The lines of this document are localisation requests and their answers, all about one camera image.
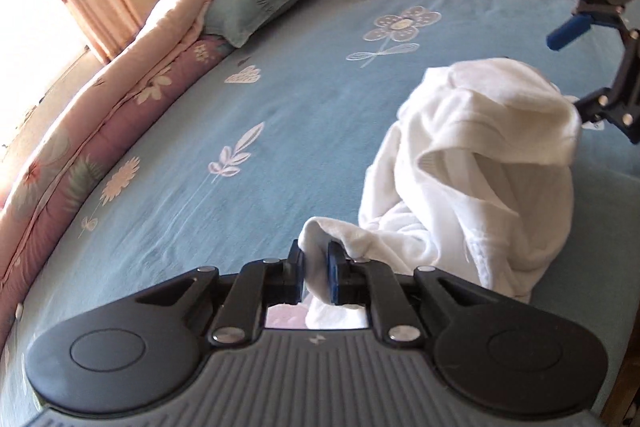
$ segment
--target bed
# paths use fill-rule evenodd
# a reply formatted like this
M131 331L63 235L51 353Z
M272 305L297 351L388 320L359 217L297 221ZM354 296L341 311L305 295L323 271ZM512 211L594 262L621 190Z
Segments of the bed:
M196 56L215 58L215 67L191 87L156 82L129 96L139 107L159 104L149 129L113 148L110 169L82 164L95 189L74 200L68 226L46 237L54 250L23 275L30 285L37 278L2 352L0 425L17 427L37 413L24 353L53 324L193 267L234 272L252 259L281 257L310 216L356 222L364 172L426 68L509 57L538 68L569 96L608 84L623 51L613 30L596 28L560 54L545 46L574 5L302 0L240 49L210 39L185 44L204 46ZM441 18L420 28L411 46L380 48L363 38L378 17L414 8ZM141 118L127 115L129 126ZM211 167L227 148L242 153L231 175ZM609 372L594 405L600 413L640 299L638 150L610 126L586 129L573 174L572 233L532 304L577 321L606 346ZM36 225L51 213L43 205L37 212ZM7 273L20 266L12 261Z

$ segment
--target metal screw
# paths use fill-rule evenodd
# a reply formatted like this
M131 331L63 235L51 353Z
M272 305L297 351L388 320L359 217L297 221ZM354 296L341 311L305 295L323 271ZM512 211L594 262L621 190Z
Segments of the metal screw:
M420 338L420 330L413 326L401 324L389 330L389 338L396 342L411 342Z
M233 326L219 328L214 331L213 339L220 344L237 344L244 341L244 331Z

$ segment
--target white cloth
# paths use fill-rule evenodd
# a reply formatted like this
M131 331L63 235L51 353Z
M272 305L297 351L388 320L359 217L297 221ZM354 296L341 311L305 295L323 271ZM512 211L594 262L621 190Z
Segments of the white cloth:
M508 58L426 71L367 169L359 227L309 219L299 245L314 295L310 328L361 327L362 309L328 306L326 247L411 274L437 266L527 301L571 227L574 106Z

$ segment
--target daisy print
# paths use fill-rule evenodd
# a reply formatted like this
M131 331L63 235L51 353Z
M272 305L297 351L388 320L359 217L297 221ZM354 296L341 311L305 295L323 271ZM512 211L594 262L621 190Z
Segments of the daisy print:
M107 184L102 189L100 200L95 206L94 211L90 216L84 216L82 218L82 221L80 223L82 230L78 238L82 236L85 230L88 230L89 232L93 232L95 230L95 227L98 225L98 218L94 217L94 214L100 207L100 204L102 204L102 206L105 206L105 204L113 201L117 196L119 196L124 188L129 186L129 183L135 177L136 172L138 172L139 168L140 158L134 156L133 158L125 162L125 164L111 176L109 181L107 181Z

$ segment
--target black circular button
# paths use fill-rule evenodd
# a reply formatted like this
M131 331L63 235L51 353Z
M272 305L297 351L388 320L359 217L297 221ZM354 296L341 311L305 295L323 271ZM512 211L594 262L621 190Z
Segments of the black circular button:
M461 309L433 356L457 393L526 419L590 408L607 372L606 352L593 334L516 301Z
M552 336L539 331L506 330L487 344L492 358L508 369L531 373L549 369L562 357L562 347Z
M119 371L145 354L145 342L126 330L98 330L87 333L71 346L71 358L89 371Z

